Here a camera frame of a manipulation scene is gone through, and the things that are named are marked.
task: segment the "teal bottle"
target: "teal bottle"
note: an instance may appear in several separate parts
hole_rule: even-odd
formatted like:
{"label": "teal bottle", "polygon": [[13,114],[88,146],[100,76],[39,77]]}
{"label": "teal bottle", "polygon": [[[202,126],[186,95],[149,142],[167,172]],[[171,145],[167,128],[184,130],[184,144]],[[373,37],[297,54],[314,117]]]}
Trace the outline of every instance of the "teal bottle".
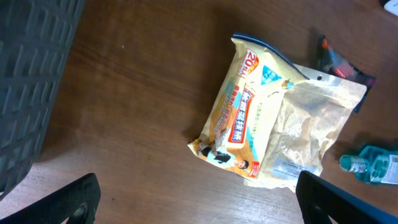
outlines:
{"label": "teal bottle", "polygon": [[340,167],[368,184],[398,185],[398,152],[366,146],[358,156],[343,155]]}

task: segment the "wooden table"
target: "wooden table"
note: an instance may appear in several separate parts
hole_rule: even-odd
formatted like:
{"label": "wooden table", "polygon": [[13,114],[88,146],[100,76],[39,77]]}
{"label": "wooden table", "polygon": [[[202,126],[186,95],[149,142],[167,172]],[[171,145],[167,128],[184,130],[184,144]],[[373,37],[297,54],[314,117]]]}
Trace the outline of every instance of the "wooden table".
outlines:
{"label": "wooden table", "polygon": [[5,217],[94,172],[96,223],[303,223],[295,194],[254,189],[197,159],[196,138],[234,55],[233,32],[313,66],[317,33],[377,77],[323,159],[322,177],[398,216],[398,187],[338,167],[398,134],[398,17],[375,0],[87,1],[40,161],[1,203]]}

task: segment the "bottle label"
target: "bottle label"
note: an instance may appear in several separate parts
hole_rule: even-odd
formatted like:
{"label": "bottle label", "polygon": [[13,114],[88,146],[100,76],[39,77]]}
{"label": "bottle label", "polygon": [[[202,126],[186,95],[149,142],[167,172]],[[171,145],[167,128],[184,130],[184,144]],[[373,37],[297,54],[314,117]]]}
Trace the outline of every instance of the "bottle label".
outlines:
{"label": "bottle label", "polygon": [[390,155],[388,170],[381,182],[383,184],[398,184],[398,156]]}
{"label": "bottle label", "polygon": [[351,167],[348,172],[366,172],[366,161],[359,156],[351,156]]}

